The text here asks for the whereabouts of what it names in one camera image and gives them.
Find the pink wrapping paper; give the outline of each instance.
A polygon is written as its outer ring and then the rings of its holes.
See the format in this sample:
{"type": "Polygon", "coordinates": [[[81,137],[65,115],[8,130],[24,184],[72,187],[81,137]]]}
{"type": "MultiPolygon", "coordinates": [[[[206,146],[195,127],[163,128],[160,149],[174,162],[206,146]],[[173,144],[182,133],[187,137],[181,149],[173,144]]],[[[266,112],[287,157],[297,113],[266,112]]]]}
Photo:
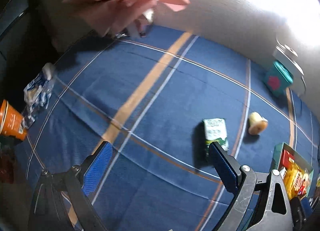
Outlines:
{"type": "Polygon", "coordinates": [[[189,0],[66,0],[77,7],[76,15],[81,17],[100,36],[116,35],[157,2],[164,3],[173,11],[181,11],[189,0]]]}

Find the green and white package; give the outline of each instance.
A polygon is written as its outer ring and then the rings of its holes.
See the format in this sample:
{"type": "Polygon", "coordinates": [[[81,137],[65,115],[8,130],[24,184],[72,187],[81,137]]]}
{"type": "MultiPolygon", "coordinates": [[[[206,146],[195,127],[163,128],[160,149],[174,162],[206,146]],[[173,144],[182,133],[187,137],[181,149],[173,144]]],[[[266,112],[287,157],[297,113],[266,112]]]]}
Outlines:
{"type": "Polygon", "coordinates": [[[222,149],[226,152],[229,150],[229,143],[227,139],[227,127],[223,118],[204,119],[204,133],[207,145],[207,155],[209,145],[212,142],[218,142],[222,149]]]}

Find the orange paper cup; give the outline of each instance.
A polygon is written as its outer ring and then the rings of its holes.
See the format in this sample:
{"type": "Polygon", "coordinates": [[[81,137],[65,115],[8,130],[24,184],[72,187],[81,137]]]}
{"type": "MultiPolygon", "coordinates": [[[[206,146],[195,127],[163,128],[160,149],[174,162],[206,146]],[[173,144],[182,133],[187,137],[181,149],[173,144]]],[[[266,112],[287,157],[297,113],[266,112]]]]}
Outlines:
{"type": "Polygon", "coordinates": [[[13,136],[23,141],[27,131],[21,125],[22,119],[23,116],[10,106],[7,100],[3,100],[0,109],[0,134],[13,136]]]}

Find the flower bouquet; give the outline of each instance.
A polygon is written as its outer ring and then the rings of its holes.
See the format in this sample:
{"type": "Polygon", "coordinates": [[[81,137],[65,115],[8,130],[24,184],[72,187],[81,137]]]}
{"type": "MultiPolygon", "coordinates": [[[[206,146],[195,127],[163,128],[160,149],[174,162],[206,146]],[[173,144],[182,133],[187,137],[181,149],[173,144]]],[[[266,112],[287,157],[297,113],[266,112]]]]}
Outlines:
{"type": "Polygon", "coordinates": [[[153,22],[153,8],[158,2],[173,11],[186,8],[189,0],[69,0],[81,17],[100,36],[119,34],[134,27],[138,33],[153,22]]]}

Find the blue gripper pad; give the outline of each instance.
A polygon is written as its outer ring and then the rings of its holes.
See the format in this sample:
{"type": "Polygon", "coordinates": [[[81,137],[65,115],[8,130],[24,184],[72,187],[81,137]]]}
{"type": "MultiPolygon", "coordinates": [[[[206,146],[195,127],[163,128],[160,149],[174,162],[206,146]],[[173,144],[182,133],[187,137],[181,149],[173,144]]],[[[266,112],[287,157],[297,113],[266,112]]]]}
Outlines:
{"type": "Polygon", "coordinates": [[[111,156],[112,145],[106,143],[83,176],[82,190],[86,196],[96,190],[97,185],[109,164],[111,156]]]}
{"type": "Polygon", "coordinates": [[[213,163],[226,190],[231,192],[233,195],[236,195],[239,191],[239,187],[237,185],[237,176],[229,166],[226,158],[220,153],[213,143],[209,146],[209,158],[213,163]]]}

